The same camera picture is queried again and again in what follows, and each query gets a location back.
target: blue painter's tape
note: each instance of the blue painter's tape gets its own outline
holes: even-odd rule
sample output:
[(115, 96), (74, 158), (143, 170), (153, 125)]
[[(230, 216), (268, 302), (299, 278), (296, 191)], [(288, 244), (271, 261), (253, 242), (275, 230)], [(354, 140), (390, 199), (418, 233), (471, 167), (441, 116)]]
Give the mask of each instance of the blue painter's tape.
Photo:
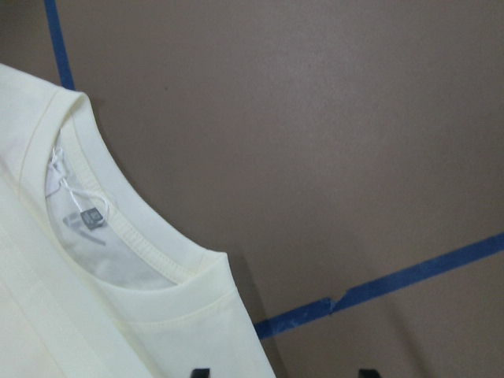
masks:
[(271, 319), (261, 321), (254, 327), (259, 339), (266, 339), (310, 321), (315, 321), (482, 258), (487, 258), (501, 250), (504, 250), (504, 233), (464, 246), (459, 250), (421, 262), (377, 280), (352, 287), (339, 301), (323, 298), (320, 301), (312, 302)]
[(320, 301), (298, 307), (297, 309), (293, 309), (272, 319), (256, 323), (254, 327), (259, 335), (259, 339), (265, 339), (278, 335), (288, 329), (296, 328), (309, 321), (315, 321), (320, 317), (325, 317), (331, 313), (332, 306), (332, 299), (323, 298)]
[(56, 2), (55, 0), (44, 0), (44, 4), (46, 5), (47, 23), (49, 24), (50, 38), (53, 42), (54, 56), (56, 57), (57, 71), (60, 75), (61, 85), (74, 91), (76, 88), (73, 84), (72, 71), (70, 71), (69, 57), (66, 54)]

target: black object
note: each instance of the black object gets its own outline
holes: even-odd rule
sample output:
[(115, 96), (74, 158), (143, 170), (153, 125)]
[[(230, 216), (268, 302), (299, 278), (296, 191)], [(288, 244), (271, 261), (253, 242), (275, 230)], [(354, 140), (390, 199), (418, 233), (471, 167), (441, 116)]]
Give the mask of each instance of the black object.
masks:
[(359, 378), (381, 378), (381, 375), (375, 369), (360, 369)]
[(100, 227), (103, 224), (103, 217), (95, 207), (80, 214), (82, 221), (90, 230)]
[(191, 373), (191, 378), (209, 378), (210, 369), (194, 369)]

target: white t-shirt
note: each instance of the white t-shirt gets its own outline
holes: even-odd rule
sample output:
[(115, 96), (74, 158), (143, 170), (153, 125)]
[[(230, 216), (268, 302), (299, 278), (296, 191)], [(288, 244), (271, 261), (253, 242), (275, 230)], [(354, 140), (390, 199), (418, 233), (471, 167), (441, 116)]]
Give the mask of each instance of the white t-shirt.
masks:
[(274, 377), (226, 253), (136, 194), (85, 94), (0, 65), (0, 135), (2, 378)]

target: cream fabric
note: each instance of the cream fabric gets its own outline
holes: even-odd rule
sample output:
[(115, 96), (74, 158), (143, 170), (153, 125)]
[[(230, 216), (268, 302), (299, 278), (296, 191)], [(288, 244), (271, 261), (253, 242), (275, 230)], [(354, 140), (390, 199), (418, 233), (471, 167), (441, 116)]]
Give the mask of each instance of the cream fabric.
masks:
[[(85, 94), (0, 65), (0, 135), (2, 377), (274, 377), (227, 254), (136, 194)], [(102, 227), (79, 223), (62, 186), (46, 197), (55, 146)]]

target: white string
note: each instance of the white string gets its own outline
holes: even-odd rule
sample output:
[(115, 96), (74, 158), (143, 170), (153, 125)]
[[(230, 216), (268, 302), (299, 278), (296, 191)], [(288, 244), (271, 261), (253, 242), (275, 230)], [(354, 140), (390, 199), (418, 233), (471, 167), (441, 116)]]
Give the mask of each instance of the white string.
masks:
[(103, 204), (105, 206), (105, 213), (102, 214), (103, 220), (101, 223), (105, 222), (105, 219), (109, 215), (109, 209), (110, 209), (109, 202), (107, 201), (107, 199), (99, 193), (95, 193), (92, 191), (81, 191), (80, 189), (75, 189), (74, 187), (71, 187), (69, 185), (68, 181), (66, 180), (67, 172), (65, 169), (65, 165), (63, 164), (63, 149), (61, 147), (53, 147), (53, 154), (52, 155), (53, 156), (50, 159), (50, 164), (53, 166), (53, 168), (58, 173), (60, 173), (60, 175), (61, 175), (60, 183), (63, 185), (63, 187), (67, 191), (69, 191), (70, 197), (72, 197), (73, 203), (76, 204), (77, 209), (79, 209), (79, 211), (81, 213), (84, 211), (82, 206), (79, 204), (79, 201), (77, 201), (77, 198), (75, 195), (79, 195), (84, 198), (91, 198), (91, 197), (98, 198), (103, 202)]

